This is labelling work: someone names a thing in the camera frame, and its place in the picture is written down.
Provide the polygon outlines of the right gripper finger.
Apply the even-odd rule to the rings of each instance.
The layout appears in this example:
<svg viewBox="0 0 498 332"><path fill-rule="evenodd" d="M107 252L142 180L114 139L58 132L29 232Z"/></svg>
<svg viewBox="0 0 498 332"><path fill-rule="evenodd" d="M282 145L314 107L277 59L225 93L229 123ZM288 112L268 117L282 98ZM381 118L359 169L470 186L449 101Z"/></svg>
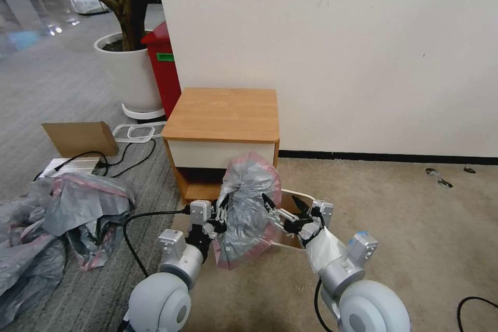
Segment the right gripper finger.
<svg viewBox="0 0 498 332"><path fill-rule="evenodd" d="M264 208L268 213L268 219L277 227L284 227L285 223L295 223L298 216L289 211L277 208L276 204L265 193L262 194Z"/></svg>
<svg viewBox="0 0 498 332"><path fill-rule="evenodd" d="M310 207L303 201L301 198L297 196L291 196L293 204L294 204L294 212L292 214L296 217L292 221L294 226L304 226L307 223L312 222L312 217L310 215Z"/></svg>

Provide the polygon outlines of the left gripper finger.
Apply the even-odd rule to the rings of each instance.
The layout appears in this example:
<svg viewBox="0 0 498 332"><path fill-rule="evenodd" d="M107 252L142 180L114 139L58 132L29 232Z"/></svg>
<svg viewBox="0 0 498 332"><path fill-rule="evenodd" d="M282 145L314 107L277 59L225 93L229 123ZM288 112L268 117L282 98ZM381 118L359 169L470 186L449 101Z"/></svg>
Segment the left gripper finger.
<svg viewBox="0 0 498 332"><path fill-rule="evenodd" d="M212 224L214 227L227 227L228 204L230 195L224 195L214 201L214 216Z"/></svg>
<svg viewBox="0 0 498 332"><path fill-rule="evenodd" d="M206 234L211 240L215 240L220 234L227 231L227 223L224 219L208 219L206 222Z"/></svg>

